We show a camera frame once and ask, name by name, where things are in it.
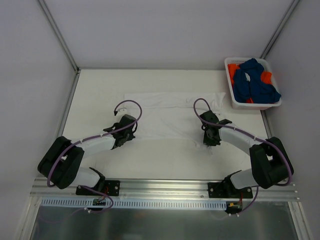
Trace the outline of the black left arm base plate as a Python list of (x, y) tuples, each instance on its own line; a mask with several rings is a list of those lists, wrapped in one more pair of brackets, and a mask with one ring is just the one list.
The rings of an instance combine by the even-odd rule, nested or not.
[[(99, 193), (107, 194), (111, 197), (118, 197), (120, 194), (120, 184), (121, 182), (119, 180), (99, 180), (94, 187), (91, 187), (91, 189)], [(101, 197), (102, 195), (99, 193), (92, 192), (91, 190), (88, 190), (82, 186), (80, 188), (77, 188), (75, 191), (75, 194), (77, 196)]]

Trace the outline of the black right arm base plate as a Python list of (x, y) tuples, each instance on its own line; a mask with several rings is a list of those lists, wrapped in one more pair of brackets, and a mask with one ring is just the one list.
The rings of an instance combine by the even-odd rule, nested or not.
[(250, 187), (241, 189), (235, 188), (232, 183), (224, 182), (208, 182), (207, 191), (209, 198), (213, 199), (252, 199), (253, 192)]

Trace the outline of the white t shirt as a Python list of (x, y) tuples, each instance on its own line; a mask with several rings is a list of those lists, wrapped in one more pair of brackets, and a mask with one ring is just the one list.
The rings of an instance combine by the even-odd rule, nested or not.
[(222, 119), (225, 92), (191, 93), (191, 92), (158, 92), (158, 93), (126, 93), (124, 99), (139, 103), (142, 116), (138, 121), (134, 134), (137, 140), (191, 140), (196, 148), (205, 149), (204, 132), (201, 121), (194, 113), (195, 100), (199, 115), (212, 110)]

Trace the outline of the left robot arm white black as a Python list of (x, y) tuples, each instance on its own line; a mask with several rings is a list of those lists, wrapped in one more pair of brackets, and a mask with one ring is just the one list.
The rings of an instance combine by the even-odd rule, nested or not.
[(72, 141), (58, 137), (37, 166), (47, 177), (50, 187), (65, 189), (69, 186), (85, 185), (93, 195), (104, 191), (103, 175), (93, 168), (82, 168), (83, 159), (91, 155), (114, 150), (135, 138), (134, 126), (137, 119), (125, 114), (119, 122), (106, 128), (101, 134)]

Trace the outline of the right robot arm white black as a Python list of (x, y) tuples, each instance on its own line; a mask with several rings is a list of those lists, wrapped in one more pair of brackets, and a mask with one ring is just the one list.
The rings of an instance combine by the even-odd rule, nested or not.
[(223, 190), (228, 197), (235, 198), (246, 187), (268, 189), (274, 185), (290, 184), (294, 168), (279, 138), (259, 138), (237, 127), (228, 119), (219, 120), (211, 110), (198, 117), (202, 122), (205, 145), (213, 147), (226, 142), (250, 158), (249, 169), (240, 170), (227, 177), (230, 182), (223, 186)]

